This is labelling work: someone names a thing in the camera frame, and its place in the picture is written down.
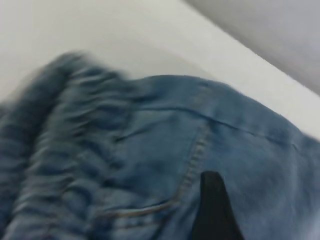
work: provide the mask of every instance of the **black object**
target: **black object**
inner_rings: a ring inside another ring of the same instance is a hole
[[[201,174],[200,207],[192,240],[244,240],[234,217],[224,181],[219,173]]]

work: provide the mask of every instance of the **seam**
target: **seam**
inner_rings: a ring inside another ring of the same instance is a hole
[[[199,165],[203,158],[204,151],[206,150],[206,146],[208,143],[209,136],[209,126],[204,124],[201,130],[199,131],[198,138],[195,144],[192,147],[191,155],[189,161],[187,162],[187,170],[183,175],[181,183],[178,185],[177,191],[175,192],[173,198],[169,200],[167,203],[152,207],[148,210],[141,210],[138,212],[128,212],[128,213],[120,213],[116,210],[110,213],[101,213],[99,217],[106,218],[123,218],[123,217],[137,217],[148,215],[151,213],[156,213],[165,209],[172,207],[174,204],[179,204],[182,195],[192,186],[197,174],[199,173]]]
[[[184,108],[184,107],[180,107],[180,106],[177,106],[177,107],[158,107],[158,108],[144,107],[144,108],[136,109],[136,111],[137,112],[138,111],[181,111],[181,112],[187,112],[187,113],[191,113],[191,114],[197,115],[197,116],[199,116],[201,118],[207,119],[208,121],[215,122],[215,123],[218,123],[218,124],[221,124],[221,125],[225,125],[225,126],[227,126],[229,128],[232,128],[232,129],[244,132],[244,133],[248,133],[248,134],[251,134],[251,135],[259,137],[259,138],[264,138],[264,139],[266,139],[266,140],[268,140],[270,142],[292,145],[295,149],[300,151],[298,146],[293,142],[286,142],[286,141],[283,141],[281,139],[277,139],[277,138],[274,138],[274,137],[258,134],[258,133],[255,133],[255,132],[240,128],[240,127],[236,127],[236,126],[233,126],[233,125],[231,125],[229,123],[226,123],[224,121],[213,119],[211,117],[203,115],[203,114],[201,114],[199,112],[196,112],[194,110],[191,110],[191,109],[188,109],[188,108]]]

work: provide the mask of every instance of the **white surface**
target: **white surface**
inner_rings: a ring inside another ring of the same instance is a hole
[[[138,78],[218,79],[320,139],[320,98],[180,0],[0,0],[0,95],[56,55],[87,50]]]

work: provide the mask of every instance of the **denim fabric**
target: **denim fabric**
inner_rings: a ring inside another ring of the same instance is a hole
[[[188,240],[204,171],[246,240],[320,239],[319,142],[225,84],[63,55],[0,121],[0,236]]]

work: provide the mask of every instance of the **jeans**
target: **jeans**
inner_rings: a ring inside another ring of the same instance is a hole
[[[320,238],[320,144],[231,87],[70,53],[0,120],[3,240],[188,240],[219,172],[246,240]]]

